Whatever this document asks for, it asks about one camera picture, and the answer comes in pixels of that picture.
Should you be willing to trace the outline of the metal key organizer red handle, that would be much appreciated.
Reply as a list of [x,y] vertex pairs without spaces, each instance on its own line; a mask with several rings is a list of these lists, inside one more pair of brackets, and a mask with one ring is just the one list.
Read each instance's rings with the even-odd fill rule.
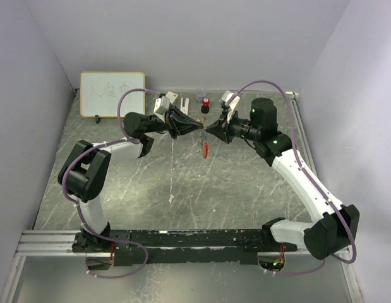
[[208,140],[205,141],[204,134],[206,133],[205,130],[202,130],[200,132],[200,137],[198,139],[198,146],[202,155],[202,159],[206,160],[208,158],[209,153],[209,145]]

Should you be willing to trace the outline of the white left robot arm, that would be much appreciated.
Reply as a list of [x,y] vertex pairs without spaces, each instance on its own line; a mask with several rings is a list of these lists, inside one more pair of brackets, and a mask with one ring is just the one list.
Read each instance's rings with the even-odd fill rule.
[[111,244],[111,226],[100,202],[108,168],[124,160],[147,156],[154,143],[148,133],[167,132],[172,139],[176,139],[201,129],[202,122],[171,105],[163,119],[155,114],[127,113],[123,119],[123,131],[129,136],[128,139],[97,145],[80,140],[75,144],[58,175],[58,183],[83,217],[80,230],[87,242],[85,246],[102,252]]

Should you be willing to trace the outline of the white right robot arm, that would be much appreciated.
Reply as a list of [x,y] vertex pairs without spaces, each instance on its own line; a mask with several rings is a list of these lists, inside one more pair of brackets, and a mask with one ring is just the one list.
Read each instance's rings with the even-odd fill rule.
[[249,119],[238,116],[235,106],[222,102],[222,113],[206,131],[230,143],[234,138],[251,142],[256,153],[291,186],[307,209],[311,222],[277,218],[263,225],[262,246],[274,251],[282,243],[303,247],[318,260],[324,260],[352,244],[359,222],[359,211],[346,206],[312,174],[288,135],[278,130],[277,109],[269,98],[251,103]]

